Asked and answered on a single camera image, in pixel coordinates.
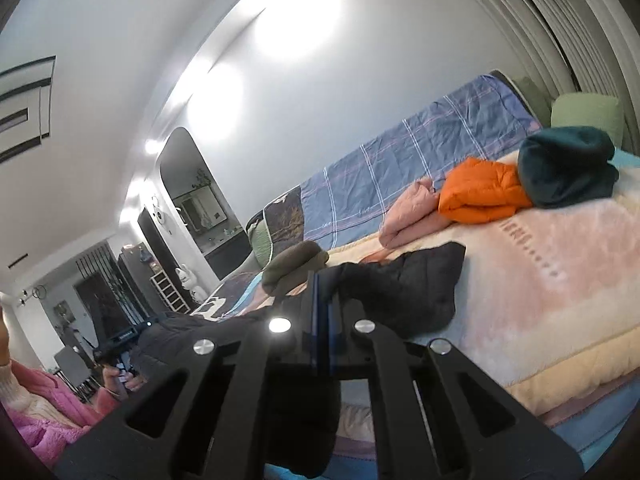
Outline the person's left hand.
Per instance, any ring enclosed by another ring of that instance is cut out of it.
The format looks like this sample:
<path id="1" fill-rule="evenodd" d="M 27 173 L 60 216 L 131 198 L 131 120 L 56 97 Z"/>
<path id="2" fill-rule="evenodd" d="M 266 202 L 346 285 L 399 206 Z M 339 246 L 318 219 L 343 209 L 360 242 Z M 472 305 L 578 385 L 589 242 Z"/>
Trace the person's left hand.
<path id="1" fill-rule="evenodd" d="M 104 365 L 102 368 L 104 388 L 115 396 L 128 396 L 146 384 L 146 379 L 141 375 L 125 372 L 120 368 Z"/>

